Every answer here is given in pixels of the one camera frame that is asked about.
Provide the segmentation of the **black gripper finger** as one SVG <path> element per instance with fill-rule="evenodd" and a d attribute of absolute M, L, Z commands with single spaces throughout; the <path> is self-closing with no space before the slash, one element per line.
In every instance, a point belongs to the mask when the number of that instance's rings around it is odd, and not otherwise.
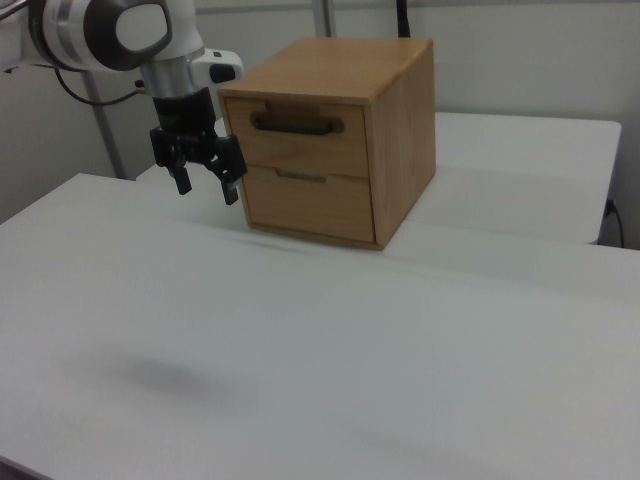
<path fill-rule="evenodd" d="M 224 201 L 233 205 L 239 200 L 238 185 L 248 168 L 235 134 L 220 137 L 216 133 L 205 135 L 202 164 L 221 184 Z"/>
<path fill-rule="evenodd" d="M 189 193 L 192 185 L 186 169 L 185 155 L 179 142 L 180 137 L 156 127 L 150 131 L 150 139 L 156 165 L 168 171 L 180 195 Z"/>

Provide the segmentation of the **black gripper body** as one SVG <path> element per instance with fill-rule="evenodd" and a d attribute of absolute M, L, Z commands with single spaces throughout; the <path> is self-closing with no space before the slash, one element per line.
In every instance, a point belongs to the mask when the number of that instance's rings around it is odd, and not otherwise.
<path fill-rule="evenodd" d="M 153 145 L 176 137 L 195 139 L 203 145 L 215 143 L 216 115 L 207 87 L 181 97 L 154 97 L 153 103 L 159 119 L 159 126 L 151 131 Z"/>

